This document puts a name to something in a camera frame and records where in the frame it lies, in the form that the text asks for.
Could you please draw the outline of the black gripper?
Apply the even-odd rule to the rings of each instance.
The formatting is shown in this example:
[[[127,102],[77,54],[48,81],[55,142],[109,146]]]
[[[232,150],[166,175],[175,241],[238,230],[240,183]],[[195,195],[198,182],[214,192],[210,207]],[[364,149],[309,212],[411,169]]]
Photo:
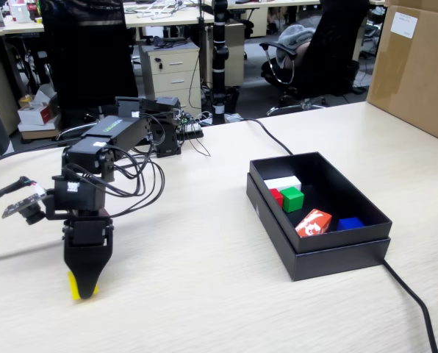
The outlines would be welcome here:
[[[63,220],[64,261],[75,277],[81,299],[89,299],[112,256],[114,227],[105,210],[103,188],[55,176],[44,200],[46,218]]]

